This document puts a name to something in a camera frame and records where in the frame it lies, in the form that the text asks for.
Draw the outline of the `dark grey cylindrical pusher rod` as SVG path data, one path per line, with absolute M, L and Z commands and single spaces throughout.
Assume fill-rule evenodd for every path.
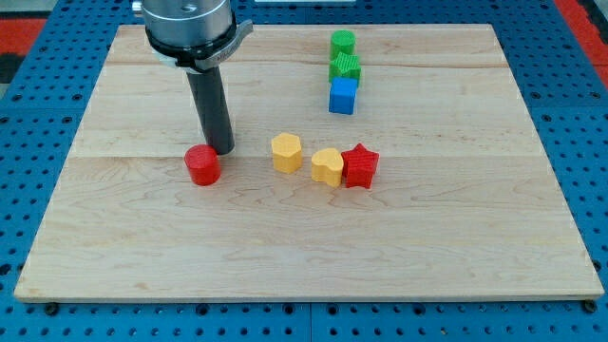
M 231 153 L 235 140 L 219 67 L 189 73 L 187 78 L 206 143 L 218 155 Z

